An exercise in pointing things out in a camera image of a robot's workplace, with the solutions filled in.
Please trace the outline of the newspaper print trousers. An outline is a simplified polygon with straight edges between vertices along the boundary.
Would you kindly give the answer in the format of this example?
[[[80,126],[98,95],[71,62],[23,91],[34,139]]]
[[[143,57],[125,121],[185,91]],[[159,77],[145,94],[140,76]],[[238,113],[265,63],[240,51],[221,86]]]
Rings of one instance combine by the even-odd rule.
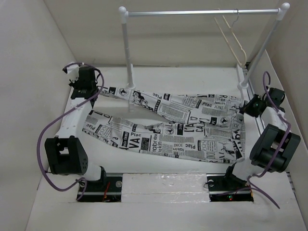
[[[103,96],[126,100],[164,122],[143,125],[91,111],[83,132],[113,147],[178,159],[233,164],[245,158],[245,101],[220,94],[172,95],[105,87]]]

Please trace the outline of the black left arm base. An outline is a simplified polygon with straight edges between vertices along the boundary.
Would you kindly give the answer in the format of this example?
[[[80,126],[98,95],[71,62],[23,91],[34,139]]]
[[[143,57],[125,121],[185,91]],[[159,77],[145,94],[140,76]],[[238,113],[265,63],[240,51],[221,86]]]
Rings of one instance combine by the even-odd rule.
[[[121,202],[123,174],[107,173],[101,168],[101,178],[88,181],[86,189],[79,186],[77,201],[84,203],[119,203]]]

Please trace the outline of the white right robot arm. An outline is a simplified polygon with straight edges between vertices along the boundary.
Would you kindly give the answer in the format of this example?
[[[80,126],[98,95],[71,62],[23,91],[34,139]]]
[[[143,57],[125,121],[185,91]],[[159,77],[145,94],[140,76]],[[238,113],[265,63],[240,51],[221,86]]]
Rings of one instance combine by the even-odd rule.
[[[280,107],[285,93],[269,88],[263,97],[255,94],[240,112],[260,117],[265,129],[253,146],[248,159],[227,168],[222,183],[232,190],[245,184],[250,177],[263,177],[267,172],[284,172],[289,165],[301,138],[291,132],[291,124],[284,118],[285,110]]]

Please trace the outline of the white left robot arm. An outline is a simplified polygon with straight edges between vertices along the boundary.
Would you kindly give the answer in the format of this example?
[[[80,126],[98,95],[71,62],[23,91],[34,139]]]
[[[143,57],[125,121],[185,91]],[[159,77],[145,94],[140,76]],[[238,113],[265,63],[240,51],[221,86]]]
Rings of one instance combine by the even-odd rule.
[[[77,80],[70,83],[73,92],[68,114],[64,116],[55,137],[46,139],[44,147],[52,174],[82,176],[95,190],[102,191],[107,186],[104,170],[89,161],[79,139],[98,98],[97,71],[92,66],[82,65],[79,68]]]

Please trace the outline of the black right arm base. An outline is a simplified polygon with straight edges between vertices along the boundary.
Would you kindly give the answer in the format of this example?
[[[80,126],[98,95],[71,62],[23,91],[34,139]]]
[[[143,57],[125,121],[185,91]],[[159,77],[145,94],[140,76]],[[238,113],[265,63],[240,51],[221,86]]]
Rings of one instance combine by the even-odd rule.
[[[208,189],[210,202],[253,202],[251,189],[246,181],[238,179],[229,166],[225,173],[210,173],[206,175],[204,188]]]

